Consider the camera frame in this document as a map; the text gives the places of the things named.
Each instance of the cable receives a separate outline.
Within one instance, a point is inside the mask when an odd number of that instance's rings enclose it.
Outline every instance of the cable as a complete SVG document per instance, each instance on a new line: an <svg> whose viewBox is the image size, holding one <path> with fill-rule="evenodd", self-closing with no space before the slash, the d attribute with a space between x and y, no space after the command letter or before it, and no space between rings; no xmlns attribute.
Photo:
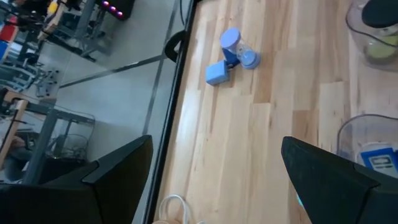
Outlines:
<svg viewBox="0 0 398 224"><path fill-rule="evenodd" d="M86 154L82 148L78 147L78 149L74 149L74 148L70 149L70 148L64 147L64 148L62 148L62 151L64 151L64 150L66 150L69 153L62 152L61 156L60 156L61 158L73 158L73 159L86 160L85 159Z"/></svg>
<svg viewBox="0 0 398 224"><path fill-rule="evenodd" d="M181 196L179 196L179 195L169 195L169 196L167 196L166 198L164 198L163 199L163 201L160 203L160 206L159 206L159 218L161 219L161 217L163 216L163 214L165 214L166 215L166 212L165 212L165 208L167 207L167 204L172 200L172 199L179 199L180 201L181 201L181 204L182 204L182 208L183 208L183 215L182 215L182 224L188 224L188 222L189 222L189 217L190 217L190 211L189 211L189 206L188 206L188 204L185 202L185 200L181 197ZM154 222L153 224L156 224L156 223L164 223L164 224L169 224L166 220L168 220L168 218L167 218L167 216L165 216L165 220L162 220L162 221L156 221L156 222ZM205 222L204 221L200 221L200 222L198 222L197 224L205 224Z"/></svg>
<svg viewBox="0 0 398 224"><path fill-rule="evenodd" d="M184 18L182 16L182 0L180 0L180 18L181 18L182 25L185 26Z"/></svg>
<svg viewBox="0 0 398 224"><path fill-rule="evenodd" d="M67 134L67 137L69 137L69 136L79 136L79 137L83 138L84 140L86 140L86 144L85 144L85 148L84 149L87 149L89 140L84 135L81 135L81 134Z"/></svg>

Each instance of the clear plastic container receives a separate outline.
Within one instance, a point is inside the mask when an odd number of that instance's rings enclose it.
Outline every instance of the clear plastic container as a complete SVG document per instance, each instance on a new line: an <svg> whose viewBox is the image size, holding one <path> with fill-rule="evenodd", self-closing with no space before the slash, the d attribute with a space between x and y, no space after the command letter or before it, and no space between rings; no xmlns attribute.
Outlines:
<svg viewBox="0 0 398 224"><path fill-rule="evenodd" d="M398 150L398 119L378 114L363 114L351 118L342 125L338 132L337 154L345 159L351 160L363 166L364 152L373 153L368 161L383 159L382 155L375 156L374 152L382 149ZM391 169L375 169L387 175L398 177L395 167Z"/></svg>
<svg viewBox="0 0 398 224"><path fill-rule="evenodd" d="M370 67L398 72L397 11L398 4L385 0L354 0L348 9L346 24Z"/></svg>
<svg viewBox="0 0 398 224"><path fill-rule="evenodd" d="M254 69L260 63L260 55L243 41L237 28L226 30L221 36L220 42L222 48L236 55L244 68Z"/></svg>

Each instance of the floor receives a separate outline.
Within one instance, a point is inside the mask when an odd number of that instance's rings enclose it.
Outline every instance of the floor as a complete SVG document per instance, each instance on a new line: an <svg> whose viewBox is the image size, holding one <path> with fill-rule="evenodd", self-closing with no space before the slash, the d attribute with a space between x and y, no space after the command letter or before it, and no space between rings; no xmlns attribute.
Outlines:
<svg viewBox="0 0 398 224"><path fill-rule="evenodd" d="M184 196L193 223L310 223L282 161L282 138L335 152L337 132L351 117L398 117L398 76L362 63L345 25L348 5L200 3L160 199ZM222 59L218 37L228 27L240 28L262 61L255 70L234 68L230 82L213 87L204 71ZM181 220L182 209L172 203L168 214Z"/></svg>
<svg viewBox="0 0 398 224"><path fill-rule="evenodd" d="M189 1L182 2L186 11ZM96 63L56 45L44 47L40 60L61 71L61 86L108 72L101 78L52 93L57 95L59 106L94 115L96 124L88 147L89 160L95 160L143 134L152 135L153 158L156 157L175 63L165 58L118 73L113 73L112 69L162 55L166 38L183 29L179 15L172 16L177 4L178 1L174 0L136 0L132 16L126 22L106 17L104 29L109 34L108 38L113 40L112 55L100 55ZM72 129L72 132L91 134L80 128ZM147 190L146 187L133 223L142 223Z"/></svg>

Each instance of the black object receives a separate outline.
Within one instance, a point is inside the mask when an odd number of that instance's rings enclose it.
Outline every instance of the black object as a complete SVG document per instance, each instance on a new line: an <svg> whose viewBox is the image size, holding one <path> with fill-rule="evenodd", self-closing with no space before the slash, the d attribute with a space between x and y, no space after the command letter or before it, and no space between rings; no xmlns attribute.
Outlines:
<svg viewBox="0 0 398 224"><path fill-rule="evenodd" d="M362 21L369 27L386 28L398 24L398 1L370 0L362 10Z"/></svg>
<svg viewBox="0 0 398 224"><path fill-rule="evenodd" d="M130 224L152 159L152 138L44 185L0 184L0 223Z"/></svg>
<svg viewBox="0 0 398 224"><path fill-rule="evenodd" d="M398 179L293 137L282 157L313 224L397 223Z"/></svg>
<svg viewBox="0 0 398 224"><path fill-rule="evenodd" d="M39 54L35 54L35 53L24 53L24 54L20 54L19 55L21 57L21 60L24 61L25 59L27 59L27 64L28 65L32 65L35 66L37 64L37 62L39 61Z"/></svg>
<svg viewBox="0 0 398 224"><path fill-rule="evenodd" d="M181 30L171 36L164 45L164 54L173 62L177 62L178 57L178 52L175 50L175 48L179 43L182 43L185 40L186 34L187 32L185 30Z"/></svg>
<svg viewBox="0 0 398 224"><path fill-rule="evenodd" d="M3 107L3 103L4 103L4 99L6 97L8 93L8 89L7 88L2 88L0 89L0 114L4 114L4 112L6 110L8 110L8 108Z"/></svg>
<svg viewBox="0 0 398 224"><path fill-rule="evenodd" d="M47 16L47 8L51 0L26 0L23 5L19 6L25 12L35 12L39 16Z"/></svg>
<svg viewBox="0 0 398 224"><path fill-rule="evenodd" d="M110 13L112 16L120 21L125 21L131 16L132 7L136 0L96 0L97 5L100 8Z"/></svg>
<svg viewBox="0 0 398 224"><path fill-rule="evenodd" d="M185 26L185 21L184 21L184 18L182 16L182 0L180 0L180 19L181 19L182 25Z"/></svg>
<svg viewBox="0 0 398 224"><path fill-rule="evenodd" d="M55 180L85 165L87 165L87 162L83 159L54 159L46 157L43 171L40 174L39 184L45 184L51 180Z"/></svg>

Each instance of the blue toy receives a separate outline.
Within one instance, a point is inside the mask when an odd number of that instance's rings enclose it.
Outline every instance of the blue toy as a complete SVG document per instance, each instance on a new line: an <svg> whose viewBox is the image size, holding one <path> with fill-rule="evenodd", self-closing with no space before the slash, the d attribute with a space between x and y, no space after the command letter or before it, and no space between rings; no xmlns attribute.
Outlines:
<svg viewBox="0 0 398 224"><path fill-rule="evenodd" d="M206 67L206 82L208 84L217 85L226 81L229 81L229 73L224 60Z"/></svg>
<svg viewBox="0 0 398 224"><path fill-rule="evenodd" d="M241 38L241 33L238 28L230 28L226 30L220 39L221 47L227 64L233 64L232 59L228 59L226 51L231 52L242 64L245 69L255 69L260 64L260 54L250 48Z"/></svg>
<svg viewBox="0 0 398 224"><path fill-rule="evenodd" d="M222 48L222 50L223 50L223 54L224 54L228 68L233 68L233 67L239 65L239 63L241 63L239 61L238 57L236 56L236 54L230 52L228 49Z"/></svg>

